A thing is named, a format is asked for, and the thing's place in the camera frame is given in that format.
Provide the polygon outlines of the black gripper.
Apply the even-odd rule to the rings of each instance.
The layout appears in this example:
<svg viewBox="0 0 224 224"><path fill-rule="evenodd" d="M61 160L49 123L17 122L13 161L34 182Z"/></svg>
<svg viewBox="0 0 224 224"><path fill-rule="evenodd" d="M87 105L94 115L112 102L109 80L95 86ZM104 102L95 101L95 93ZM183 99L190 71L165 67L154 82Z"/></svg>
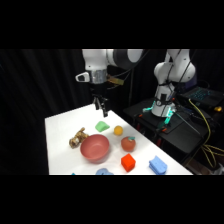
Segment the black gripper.
<svg viewBox="0 0 224 224"><path fill-rule="evenodd" d="M103 116L107 117L108 116L108 99L105 99L106 97L106 92L107 92L107 84L106 83L101 83L101 84L91 84L90 89L94 97L93 103L95 104L96 110L102 109L103 111Z"/></svg>

